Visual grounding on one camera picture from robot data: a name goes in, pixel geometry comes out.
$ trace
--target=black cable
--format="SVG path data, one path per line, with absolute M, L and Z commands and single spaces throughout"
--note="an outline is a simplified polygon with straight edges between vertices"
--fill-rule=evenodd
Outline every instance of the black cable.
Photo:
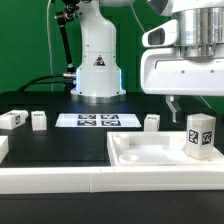
M 17 91 L 23 92 L 27 87 L 29 87 L 33 83 L 36 83 L 36 82 L 42 81 L 42 80 L 46 80 L 46 79 L 53 79 L 53 78 L 63 78 L 63 75 L 62 74 L 48 75 L 48 76 L 42 76 L 42 77 L 33 79 L 32 81 L 28 82 L 27 84 L 21 86 Z
M 46 84 L 65 84 L 65 82 L 35 82 L 35 83 L 30 83 L 29 85 L 26 86 L 26 88 L 28 88 L 29 86 L 33 86 L 33 85 L 46 85 Z

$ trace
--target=lab equipment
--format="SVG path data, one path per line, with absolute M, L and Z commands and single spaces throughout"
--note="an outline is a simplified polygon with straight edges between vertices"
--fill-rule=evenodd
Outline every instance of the lab equipment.
M 152 49 L 141 59 L 141 87 L 166 95 L 178 121 L 179 95 L 224 95 L 224 1 L 147 2 L 172 19 L 143 35 L 143 45 Z
M 116 64 L 116 28 L 100 7 L 126 6 L 135 0 L 63 0 L 65 10 L 56 15 L 67 58 L 67 75 L 73 77 L 72 98 L 88 103 L 110 103 L 125 98 L 121 69 Z M 65 24 L 77 17 L 82 31 L 82 63 L 75 69 Z

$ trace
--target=small white block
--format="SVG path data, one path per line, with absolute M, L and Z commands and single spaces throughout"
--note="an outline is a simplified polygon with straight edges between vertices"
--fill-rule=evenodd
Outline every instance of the small white block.
M 144 120 L 144 131 L 156 132 L 159 130 L 160 115 L 148 114 Z
M 33 131 L 47 130 L 47 118 L 44 111 L 31 112 Z
M 0 116 L 0 128 L 12 130 L 26 122 L 28 112 L 25 110 L 12 110 Z
M 8 137 L 0 136 L 0 163 L 3 161 L 9 151 Z
M 196 159 L 209 159 L 213 152 L 216 118 L 206 114 L 187 118 L 186 153 Z

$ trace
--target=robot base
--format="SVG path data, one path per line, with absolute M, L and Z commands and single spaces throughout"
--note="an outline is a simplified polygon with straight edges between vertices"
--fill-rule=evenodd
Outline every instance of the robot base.
M 74 101 L 81 101 L 84 103 L 91 103 L 91 104 L 109 104 L 109 103 L 116 103 L 121 102 L 126 99 L 125 92 L 116 96 L 111 97 L 93 97 L 93 96 L 84 96 L 84 95 L 77 95 L 71 94 L 72 100 Z

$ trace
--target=white box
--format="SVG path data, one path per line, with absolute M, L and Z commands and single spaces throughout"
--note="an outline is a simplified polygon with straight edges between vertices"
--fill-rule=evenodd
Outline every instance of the white box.
M 0 136 L 0 163 L 3 161 L 9 151 L 8 137 Z
M 144 120 L 144 131 L 155 132 L 159 130 L 160 115 L 148 114 Z
M 216 118 L 194 114 L 187 118 L 186 153 L 196 159 L 212 156 Z
M 26 122 L 28 112 L 25 110 L 12 110 L 0 116 L 0 128 L 12 130 Z
M 31 112 L 33 131 L 47 130 L 47 118 L 44 111 Z
M 129 135 L 124 149 L 115 136 Z M 198 160 L 186 153 L 186 132 L 108 132 L 107 148 L 112 166 L 224 165 L 224 155 L 213 147 L 210 158 Z

